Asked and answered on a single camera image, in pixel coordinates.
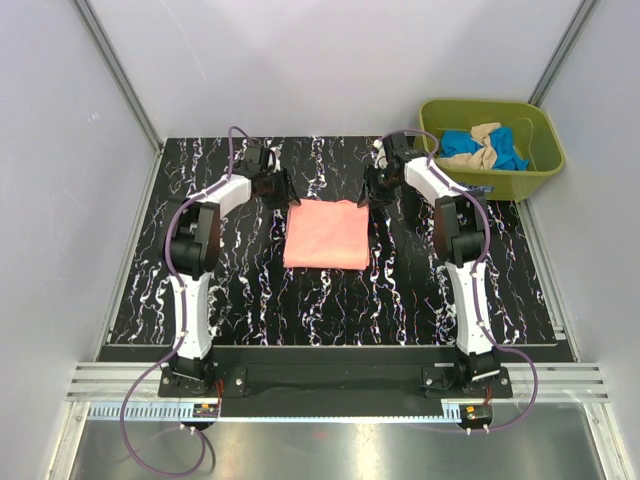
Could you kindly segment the pink t shirt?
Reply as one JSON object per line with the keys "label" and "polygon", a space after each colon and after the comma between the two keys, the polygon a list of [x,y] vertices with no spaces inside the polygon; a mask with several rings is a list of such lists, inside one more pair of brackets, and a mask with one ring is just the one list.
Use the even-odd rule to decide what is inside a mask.
{"label": "pink t shirt", "polygon": [[288,212],[283,266],[365,270],[368,224],[369,209],[354,202],[302,199]]}

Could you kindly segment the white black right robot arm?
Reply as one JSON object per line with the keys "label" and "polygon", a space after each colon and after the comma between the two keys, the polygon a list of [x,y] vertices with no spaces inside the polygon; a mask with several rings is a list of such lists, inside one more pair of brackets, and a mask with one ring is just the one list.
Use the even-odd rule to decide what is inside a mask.
{"label": "white black right robot arm", "polygon": [[385,207],[401,186],[413,188],[432,206],[433,246],[448,271],[457,314],[451,383],[463,395],[476,396],[500,373],[485,289],[490,247],[486,197],[449,177],[433,152],[411,148],[403,131],[377,139],[374,148],[376,160],[365,167],[358,206]]}

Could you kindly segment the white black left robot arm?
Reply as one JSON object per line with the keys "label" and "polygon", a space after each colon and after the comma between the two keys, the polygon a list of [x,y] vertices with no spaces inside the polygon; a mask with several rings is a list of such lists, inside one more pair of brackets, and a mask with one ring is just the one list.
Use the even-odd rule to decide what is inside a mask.
{"label": "white black left robot arm", "polygon": [[161,361],[162,385],[194,396],[219,385],[209,334],[208,285],[220,256],[221,222],[254,198],[270,210],[301,204],[279,157],[274,149],[249,145],[213,185],[168,201],[159,255],[173,289],[175,337]]}

